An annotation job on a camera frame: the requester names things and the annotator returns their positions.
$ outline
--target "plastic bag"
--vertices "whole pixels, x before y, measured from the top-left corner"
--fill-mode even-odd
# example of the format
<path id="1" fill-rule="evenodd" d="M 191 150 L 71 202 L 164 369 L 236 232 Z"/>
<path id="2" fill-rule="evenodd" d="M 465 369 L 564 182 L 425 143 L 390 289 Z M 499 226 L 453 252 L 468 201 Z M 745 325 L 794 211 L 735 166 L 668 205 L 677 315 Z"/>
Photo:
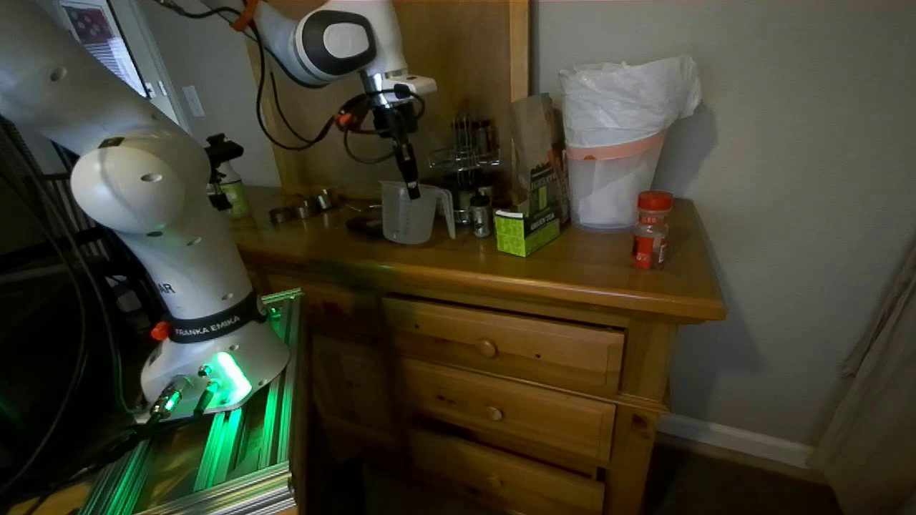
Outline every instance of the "plastic bag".
<path id="1" fill-rule="evenodd" d="M 641 65 L 594 62 L 562 70 L 564 133 L 571 148 L 601 148 L 654 136 L 701 99 L 694 56 Z"/>

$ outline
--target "drawer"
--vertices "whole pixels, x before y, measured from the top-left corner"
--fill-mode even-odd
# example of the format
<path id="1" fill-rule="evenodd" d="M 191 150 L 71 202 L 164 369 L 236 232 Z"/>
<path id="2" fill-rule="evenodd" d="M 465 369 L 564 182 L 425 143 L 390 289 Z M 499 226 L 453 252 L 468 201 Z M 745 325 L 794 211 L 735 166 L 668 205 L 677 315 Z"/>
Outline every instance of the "drawer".
<path id="1" fill-rule="evenodd" d="M 598 515 L 604 484 L 436 431 L 409 431 L 412 462 L 501 511 Z"/>
<path id="2" fill-rule="evenodd" d="M 625 332 L 388 296 L 385 315 L 408 354 L 519 374 L 609 398 L 622 379 Z"/>
<path id="3" fill-rule="evenodd" d="M 409 409 L 482 439 L 554 462 L 597 468 L 609 461 L 614 402 L 403 359 Z"/>

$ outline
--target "wooden cabinet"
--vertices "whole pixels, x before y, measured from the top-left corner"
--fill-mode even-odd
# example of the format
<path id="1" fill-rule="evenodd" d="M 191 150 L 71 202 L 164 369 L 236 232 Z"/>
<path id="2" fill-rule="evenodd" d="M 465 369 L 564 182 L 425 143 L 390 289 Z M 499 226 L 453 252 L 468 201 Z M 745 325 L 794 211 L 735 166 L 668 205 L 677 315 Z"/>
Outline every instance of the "wooden cabinet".
<path id="1" fill-rule="evenodd" d="M 660 271 L 629 233 L 522 259 L 362 241 L 345 211 L 237 243 L 263 286 L 306 292 L 320 417 L 504 511 L 639 511 L 677 329 L 725 315 L 691 202 Z"/>

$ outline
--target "jar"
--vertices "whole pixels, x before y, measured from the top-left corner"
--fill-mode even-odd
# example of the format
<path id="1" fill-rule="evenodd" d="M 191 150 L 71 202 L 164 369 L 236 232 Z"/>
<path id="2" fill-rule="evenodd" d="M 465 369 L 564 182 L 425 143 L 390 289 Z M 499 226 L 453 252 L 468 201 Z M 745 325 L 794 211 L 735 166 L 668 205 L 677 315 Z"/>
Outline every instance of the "jar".
<path id="1" fill-rule="evenodd" d="M 668 252 L 671 211 L 677 201 L 671 192 L 641 192 L 635 201 L 634 262 L 635 269 L 660 269 Z"/>

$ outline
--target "small box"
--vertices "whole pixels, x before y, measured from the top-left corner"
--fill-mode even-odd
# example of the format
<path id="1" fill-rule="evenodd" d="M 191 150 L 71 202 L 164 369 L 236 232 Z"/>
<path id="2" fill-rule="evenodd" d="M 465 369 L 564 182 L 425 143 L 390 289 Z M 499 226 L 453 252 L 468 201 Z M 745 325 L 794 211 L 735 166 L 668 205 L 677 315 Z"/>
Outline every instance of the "small box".
<path id="1" fill-rule="evenodd" d="M 562 221 L 554 211 L 528 218 L 525 211 L 496 208 L 496 248 L 504 255 L 529 256 L 562 233 Z"/>

